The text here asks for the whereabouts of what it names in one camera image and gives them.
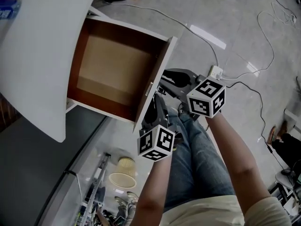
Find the drawer handle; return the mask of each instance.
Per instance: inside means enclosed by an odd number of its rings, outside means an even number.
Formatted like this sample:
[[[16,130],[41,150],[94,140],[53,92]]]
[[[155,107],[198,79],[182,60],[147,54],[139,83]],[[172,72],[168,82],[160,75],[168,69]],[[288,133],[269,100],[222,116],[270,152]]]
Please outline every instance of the drawer handle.
[[[149,93],[150,93],[150,90],[151,90],[151,87],[152,87],[152,85],[153,85],[154,83],[153,82],[151,82],[150,83],[150,85],[149,85],[149,87],[147,88],[147,90],[146,90],[146,93],[145,93],[145,95],[146,96],[148,96],[149,95]]]

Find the white t-shirt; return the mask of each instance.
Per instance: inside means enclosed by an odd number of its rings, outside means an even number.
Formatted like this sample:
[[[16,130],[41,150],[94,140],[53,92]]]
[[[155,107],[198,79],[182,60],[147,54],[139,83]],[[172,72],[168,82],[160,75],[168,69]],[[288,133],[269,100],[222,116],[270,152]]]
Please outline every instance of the white t-shirt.
[[[161,226],[291,226],[288,214],[275,197],[262,199],[242,214],[233,195],[198,199],[163,214]]]

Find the beige trash bin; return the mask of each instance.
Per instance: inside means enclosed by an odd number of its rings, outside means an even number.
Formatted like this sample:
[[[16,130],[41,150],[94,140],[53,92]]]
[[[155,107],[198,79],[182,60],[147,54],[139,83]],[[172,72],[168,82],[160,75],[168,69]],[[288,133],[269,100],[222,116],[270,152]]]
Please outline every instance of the beige trash bin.
[[[109,180],[118,187],[130,189],[136,186],[136,163],[128,157],[120,158],[115,172],[109,175]]]

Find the gray floor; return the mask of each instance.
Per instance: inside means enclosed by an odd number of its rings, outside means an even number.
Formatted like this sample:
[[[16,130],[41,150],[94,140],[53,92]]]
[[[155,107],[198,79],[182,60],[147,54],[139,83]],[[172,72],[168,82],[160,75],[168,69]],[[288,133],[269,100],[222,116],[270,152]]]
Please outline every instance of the gray floor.
[[[275,51],[275,60],[269,70],[260,72],[259,76],[246,75],[243,81],[262,94],[264,103],[262,115],[266,121],[264,136],[267,138],[273,125],[280,125],[285,108],[300,108],[295,78],[301,72],[301,7],[295,0],[279,0],[297,16],[296,28],[285,25],[270,15],[263,13],[259,17],[262,29]],[[187,23],[202,28],[227,44],[225,50],[213,45],[219,58],[224,76],[235,78],[249,72],[248,62],[257,69],[266,68],[273,58],[273,52],[262,34],[257,16],[261,11],[274,15],[272,2],[275,0],[128,0],[144,7],[156,8],[164,13]],[[126,6],[101,5],[95,0],[94,6],[111,18],[128,22],[167,37],[179,38],[169,68],[186,68],[197,74],[208,75],[211,65],[215,64],[210,47],[200,38],[176,22],[149,10]],[[276,6],[278,17],[284,19],[282,10]],[[176,102],[170,98],[167,103]],[[267,150],[261,137],[263,121],[260,118],[260,98],[243,85],[236,85],[227,90],[227,103],[223,115],[240,134],[254,154],[262,179],[266,186],[275,181],[275,173],[281,170],[273,155]],[[137,165],[137,187],[134,192],[140,193],[151,168],[151,162],[136,156],[137,135],[131,135],[132,127],[124,122],[112,120],[107,128],[109,134],[103,142],[112,151],[131,155]],[[107,203],[112,208],[116,187],[107,185],[110,191]]]

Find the power strip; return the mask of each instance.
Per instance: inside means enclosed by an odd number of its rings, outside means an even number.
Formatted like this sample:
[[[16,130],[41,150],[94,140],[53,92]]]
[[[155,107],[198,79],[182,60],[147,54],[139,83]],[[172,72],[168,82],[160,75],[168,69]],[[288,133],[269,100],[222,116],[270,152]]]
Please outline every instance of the power strip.
[[[221,77],[222,77],[222,72],[223,72],[223,69],[216,66],[216,65],[213,65],[211,67],[211,70],[209,72],[209,76],[211,76],[212,78],[216,79],[216,80],[220,80]]]

